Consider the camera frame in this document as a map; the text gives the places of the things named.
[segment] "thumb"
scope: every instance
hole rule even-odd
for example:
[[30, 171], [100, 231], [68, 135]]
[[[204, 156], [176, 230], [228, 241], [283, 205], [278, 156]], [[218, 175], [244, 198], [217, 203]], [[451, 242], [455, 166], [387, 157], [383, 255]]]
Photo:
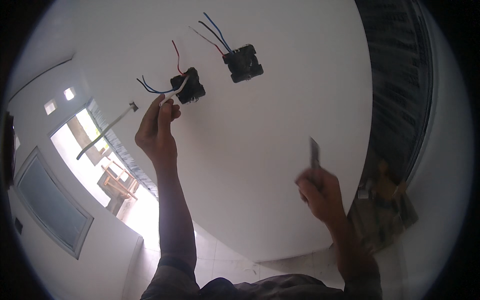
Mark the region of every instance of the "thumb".
[[170, 122], [172, 118], [172, 103], [167, 100], [158, 113], [158, 133], [170, 133]]
[[307, 198], [308, 202], [322, 198], [318, 189], [307, 179], [301, 179], [297, 184], [300, 192]]

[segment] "blue wire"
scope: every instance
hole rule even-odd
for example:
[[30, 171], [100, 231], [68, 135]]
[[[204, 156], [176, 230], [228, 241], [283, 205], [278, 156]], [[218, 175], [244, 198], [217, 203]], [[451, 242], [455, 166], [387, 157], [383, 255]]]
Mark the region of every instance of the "blue wire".
[[144, 80], [144, 84], [145, 84], [145, 85], [146, 85], [146, 86], [147, 86], [149, 89], [151, 89], [152, 91], [154, 91], [154, 92], [155, 92], [155, 93], [157, 93], [157, 94], [165, 94], [165, 93], [169, 93], [169, 92], [173, 92], [173, 91], [175, 91], [175, 89], [174, 89], [174, 88], [172, 88], [171, 90], [168, 90], [168, 91], [166, 91], [166, 92], [159, 92], [159, 91], [156, 91], [156, 90], [154, 90], [153, 88], [151, 88], [151, 87], [149, 87], [149, 86], [148, 86], [148, 84], [145, 82], [145, 78], [144, 78], [144, 76], [143, 76], [143, 75], [142, 75], [142, 79]]
[[220, 37], [222, 38], [222, 41], [225, 43], [225, 46], [227, 46], [227, 50], [233, 54], [233, 51], [232, 49], [230, 49], [230, 47], [228, 46], [227, 42], [225, 41], [225, 39], [223, 38], [223, 35], [222, 35], [222, 32], [220, 31], [220, 29], [218, 29], [218, 27], [215, 25], [215, 23], [212, 21], [212, 19], [210, 19], [210, 17], [208, 16], [208, 14], [206, 14], [204, 12], [204, 15], [205, 17], [207, 17], [207, 19], [210, 21], [210, 23], [212, 23], [212, 25], [216, 28], [216, 30], [218, 31], [218, 33], [220, 33]]

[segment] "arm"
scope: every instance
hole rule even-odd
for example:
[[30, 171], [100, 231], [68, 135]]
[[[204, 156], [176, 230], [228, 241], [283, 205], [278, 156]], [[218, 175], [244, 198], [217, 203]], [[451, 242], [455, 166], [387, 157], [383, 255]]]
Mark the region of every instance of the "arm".
[[171, 256], [195, 269], [197, 254], [192, 218], [177, 172], [177, 145], [170, 124], [180, 116], [180, 106], [160, 95], [145, 113], [135, 135], [136, 144], [152, 161], [158, 180], [160, 250], [162, 257]]
[[343, 210], [336, 176], [324, 169], [308, 169], [296, 180], [302, 200], [324, 222], [335, 245], [338, 271], [345, 282], [379, 276], [375, 259], [360, 245]]

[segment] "person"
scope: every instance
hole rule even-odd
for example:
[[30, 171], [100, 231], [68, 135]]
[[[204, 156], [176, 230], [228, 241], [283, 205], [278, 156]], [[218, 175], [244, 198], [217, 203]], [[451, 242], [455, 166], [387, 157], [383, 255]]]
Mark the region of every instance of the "person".
[[177, 146], [170, 132], [180, 117], [179, 105], [155, 99], [135, 135], [136, 144], [150, 158], [158, 180], [161, 258], [142, 300], [165, 299], [381, 299], [380, 274], [375, 259], [365, 252], [345, 215], [336, 176], [322, 168], [303, 171], [295, 183], [312, 214], [332, 235], [344, 290], [328, 288], [301, 274], [280, 275], [255, 283], [232, 284], [216, 278], [203, 288], [195, 282], [196, 247], [192, 218], [177, 172]]

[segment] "fingers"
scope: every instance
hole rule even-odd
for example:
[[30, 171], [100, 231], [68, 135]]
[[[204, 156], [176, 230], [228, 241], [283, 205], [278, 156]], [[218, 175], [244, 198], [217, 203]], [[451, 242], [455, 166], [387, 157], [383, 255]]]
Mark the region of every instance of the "fingers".
[[331, 184], [332, 182], [337, 181], [335, 175], [329, 173], [323, 168], [308, 168], [304, 170], [302, 173], [300, 173], [300, 175], [298, 175], [295, 183], [298, 185], [298, 182], [302, 179], [313, 182], [318, 189], [321, 189], [326, 184]]
[[147, 109], [147, 112], [145, 113], [142, 122], [140, 123], [140, 127], [138, 129], [139, 133], [149, 134], [155, 130], [156, 119], [158, 117], [158, 111], [160, 110], [158, 104], [163, 99], [165, 99], [165, 95], [161, 94], [155, 100], [153, 100], [152, 104], [150, 104], [150, 107]]
[[158, 113], [158, 133], [170, 134], [170, 123], [172, 118], [173, 99], [167, 100]]
[[174, 106], [172, 106], [172, 117], [170, 121], [173, 122], [173, 120], [178, 119], [180, 117], [180, 114], [180, 105], [175, 104]]
[[300, 196], [302, 200], [315, 201], [321, 199], [323, 196], [318, 191], [317, 187], [314, 186], [309, 180], [301, 179], [298, 181]]

